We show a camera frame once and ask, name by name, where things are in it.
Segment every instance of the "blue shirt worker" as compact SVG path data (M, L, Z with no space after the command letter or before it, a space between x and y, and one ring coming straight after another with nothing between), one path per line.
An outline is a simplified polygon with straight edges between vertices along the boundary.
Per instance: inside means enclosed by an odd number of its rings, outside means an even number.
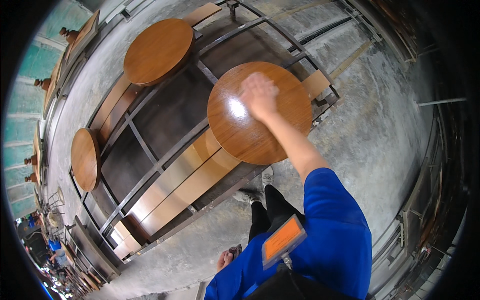
M273 187L271 167L262 173L267 209L254 193L236 192L235 199L252 207L249 244L235 259L229 251L220 254L205 299L365 299L372 236L363 212L317 149L277 113L273 81L253 73L242 89L249 113L272 132L299 173L305 215ZM290 249L289 260L265 268L262 245L293 215L307 237Z

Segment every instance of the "orange badge card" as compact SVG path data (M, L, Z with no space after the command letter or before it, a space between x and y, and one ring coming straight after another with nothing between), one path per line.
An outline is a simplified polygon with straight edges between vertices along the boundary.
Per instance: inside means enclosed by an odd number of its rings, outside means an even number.
M291 252L305 238L307 233L303 229L296 215L288 219L262 246L264 269L277 262L285 252Z

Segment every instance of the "black pants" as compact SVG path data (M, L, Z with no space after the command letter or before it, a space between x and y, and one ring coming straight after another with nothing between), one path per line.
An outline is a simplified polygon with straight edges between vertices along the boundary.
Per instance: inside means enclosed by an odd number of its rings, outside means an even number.
M285 223L293 214L303 223L305 216L293 207L283 195L272 185L265 186L265 201L267 209L259 201L252 203L252 226L248 242L264 232L274 232Z

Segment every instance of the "hand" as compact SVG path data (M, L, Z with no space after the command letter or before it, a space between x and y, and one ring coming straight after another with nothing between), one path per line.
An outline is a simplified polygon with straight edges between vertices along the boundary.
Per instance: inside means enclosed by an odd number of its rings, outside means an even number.
M275 98L278 88L273 80L263 73L255 72L241 83L241 87L240 100L255 119L264 122L268 116L276 113Z
M220 272L223 268L228 266L233 260L233 254L229 253L228 250L223 251L220 254L220 258L216 263L216 272Z

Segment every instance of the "white sneaker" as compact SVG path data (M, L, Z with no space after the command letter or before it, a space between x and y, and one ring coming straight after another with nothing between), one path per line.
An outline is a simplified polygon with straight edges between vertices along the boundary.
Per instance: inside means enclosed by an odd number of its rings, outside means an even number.
M265 190L265 186L267 184L272 184L273 185L273 169L272 166L268 166L265 170L262 172L262 187Z
M255 201L260 201L253 193L245 192L245 191L236 191L232 195L233 199L240 201L240 202L248 202L252 204Z

